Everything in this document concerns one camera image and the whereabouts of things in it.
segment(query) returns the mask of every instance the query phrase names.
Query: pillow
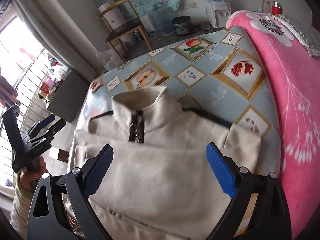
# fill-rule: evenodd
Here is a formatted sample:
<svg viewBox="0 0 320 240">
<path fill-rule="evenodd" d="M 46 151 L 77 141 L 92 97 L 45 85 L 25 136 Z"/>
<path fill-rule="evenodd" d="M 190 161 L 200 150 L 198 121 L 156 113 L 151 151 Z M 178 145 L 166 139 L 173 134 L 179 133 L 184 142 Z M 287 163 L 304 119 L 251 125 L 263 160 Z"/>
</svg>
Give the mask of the pillow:
<svg viewBox="0 0 320 240">
<path fill-rule="evenodd" d="M 298 20 L 284 14 L 273 15 L 307 49 L 310 57 L 320 58 L 320 32 L 312 26 L 304 26 Z"/>
</svg>

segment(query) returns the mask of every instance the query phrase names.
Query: black chair seat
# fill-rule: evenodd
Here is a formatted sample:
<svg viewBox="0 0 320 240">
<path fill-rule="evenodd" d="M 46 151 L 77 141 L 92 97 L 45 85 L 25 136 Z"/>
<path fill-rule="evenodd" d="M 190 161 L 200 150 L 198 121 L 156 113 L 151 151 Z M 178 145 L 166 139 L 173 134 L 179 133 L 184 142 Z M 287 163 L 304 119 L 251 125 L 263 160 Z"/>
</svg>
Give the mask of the black chair seat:
<svg viewBox="0 0 320 240">
<path fill-rule="evenodd" d="M 115 28 L 108 36 L 106 42 L 109 42 L 111 40 L 113 40 L 114 38 L 126 33 L 127 31 L 138 27 L 139 25 L 141 25 L 142 22 L 139 18 L 135 18 L 131 21 L 126 22 L 125 24 Z"/>
</svg>

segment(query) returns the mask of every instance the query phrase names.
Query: plastic bag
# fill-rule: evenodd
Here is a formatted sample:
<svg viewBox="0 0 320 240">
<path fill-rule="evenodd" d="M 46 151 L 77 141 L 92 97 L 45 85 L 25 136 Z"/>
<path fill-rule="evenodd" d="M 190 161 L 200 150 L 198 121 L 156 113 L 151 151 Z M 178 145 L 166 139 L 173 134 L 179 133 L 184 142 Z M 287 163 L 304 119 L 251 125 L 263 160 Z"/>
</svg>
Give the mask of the plastic bag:
<svg viewBox="0 0 320 240">
<path fill-rule="evenodd" d="M 122 57 L 126 56 L 126 52 L 124 51 L 124 49 L 120 44 L 118 44 L 115 47 Z M 99 52 L 96 54 L 96 57 L 100 60 L 104 68 L 108 71 L 114 68 L 117 68 L 122 64 L 122 61 L 119 59 L 119 57 L 116 55 L 116 53 L 112 49 Z"/>
</svg>

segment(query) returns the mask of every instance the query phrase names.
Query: green sleeve cuff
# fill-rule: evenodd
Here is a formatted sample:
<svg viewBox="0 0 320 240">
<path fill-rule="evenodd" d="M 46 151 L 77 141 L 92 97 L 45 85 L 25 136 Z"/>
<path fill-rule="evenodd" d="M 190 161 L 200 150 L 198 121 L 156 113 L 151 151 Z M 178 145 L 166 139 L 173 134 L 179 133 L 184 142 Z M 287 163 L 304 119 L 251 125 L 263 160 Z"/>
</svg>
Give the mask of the green sleeve cuff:
<svg viewBox="0 0 320 240">
<path fill-rule="evenodd" d="M 30 192 L 30 191 L 27 191 L 26 189 L 24 189 L 21 184 L 20 184 L 20 174 L 21 174 L 21 171 L 19 171 L 17 174 L 16 174 L 16 188 L 17 190 L 19 191 L 20 195 L 26 199 L 30 199 L 32 200 L 33 198 L 33 192 Z"/>
</svg>

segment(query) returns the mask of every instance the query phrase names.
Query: red bottle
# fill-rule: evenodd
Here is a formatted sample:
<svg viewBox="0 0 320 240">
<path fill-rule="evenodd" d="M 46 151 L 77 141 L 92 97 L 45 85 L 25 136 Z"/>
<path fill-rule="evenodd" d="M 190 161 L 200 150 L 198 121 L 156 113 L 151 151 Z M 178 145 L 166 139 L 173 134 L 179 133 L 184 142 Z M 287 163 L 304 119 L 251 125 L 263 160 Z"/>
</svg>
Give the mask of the red bottle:
<svg viewBox="0 0 320 240">
<path fill-rule="evenodd" d="M 274 1 L 272 6 L 272 15 L 280 14 L 280 13 L 282 13 L 281 3 Z"/>
</svg>

